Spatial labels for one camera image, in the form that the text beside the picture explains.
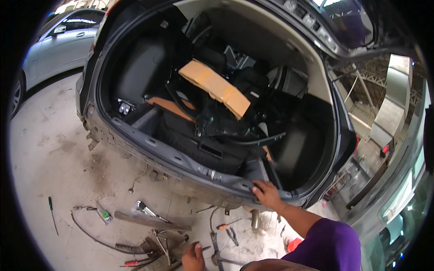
wheel rim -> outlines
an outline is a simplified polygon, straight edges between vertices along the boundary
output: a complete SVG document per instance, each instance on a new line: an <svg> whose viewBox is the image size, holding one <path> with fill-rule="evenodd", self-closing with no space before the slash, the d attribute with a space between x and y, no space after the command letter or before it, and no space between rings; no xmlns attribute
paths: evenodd
<svg viewBox="0 0 434 271"><path fill-rule="evenodd" d="M12 99L12 115L15 113L15 111L17 111L18 109L18 105L20 103L20 98L21 98L21 84L18 81L16 83L16 88L15 88L15 92L13 94L13 99Z"/></svg>

green screwdriver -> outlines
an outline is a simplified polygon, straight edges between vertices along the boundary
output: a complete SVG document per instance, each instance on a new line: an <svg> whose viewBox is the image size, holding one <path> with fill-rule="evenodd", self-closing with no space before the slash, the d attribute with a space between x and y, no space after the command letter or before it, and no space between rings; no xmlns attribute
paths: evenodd
<svg viewBox="0 0 434 271"><path fill-rule="evenodd" d="M51 217L53 218L54 228L56 229L57 236L59 236L59 232L57 231L57 227L56 227L56 222L54 221L53 204L51 203L51 197L48 197L48 205L50 205Z"/></svg>

silver car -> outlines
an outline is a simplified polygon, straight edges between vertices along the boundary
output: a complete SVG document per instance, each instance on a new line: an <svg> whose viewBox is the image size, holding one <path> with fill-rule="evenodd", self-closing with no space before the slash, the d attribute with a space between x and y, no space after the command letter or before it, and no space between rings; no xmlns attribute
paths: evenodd
<svg viewBox="0 0 434 271"><path fill-rule="evenodd" d="M84 66L104 15L102 10L77 9L47 18L24 59L12 117L27 90L54 75Z"/></svg>

purple shirt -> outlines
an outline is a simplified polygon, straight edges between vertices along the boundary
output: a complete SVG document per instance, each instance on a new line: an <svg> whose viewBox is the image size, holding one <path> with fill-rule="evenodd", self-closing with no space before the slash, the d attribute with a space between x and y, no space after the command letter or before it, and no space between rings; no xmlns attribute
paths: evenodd
<svg viewBox="0 0 434 271"><path fill-rule="evenodd" d="M319 271L359 271L360 241L347 224L322 218L309 229L306 239L283 260Z"/></svg>

open trunk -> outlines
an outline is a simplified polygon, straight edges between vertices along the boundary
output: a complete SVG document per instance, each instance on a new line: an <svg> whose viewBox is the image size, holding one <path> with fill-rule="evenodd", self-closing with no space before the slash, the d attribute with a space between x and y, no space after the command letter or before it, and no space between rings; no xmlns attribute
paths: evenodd
<svg viewBox="0 0 434 271"><path fill-rule="evenodd" d="M186 24L151 17L112 49L97 95L103 111L184 170L232 188L263 179L292 197L311 192L331 168L337 130L320 57L255 5L192 3L178 6ZM240 120L178 74L192 59L249 100Z"/></svg>

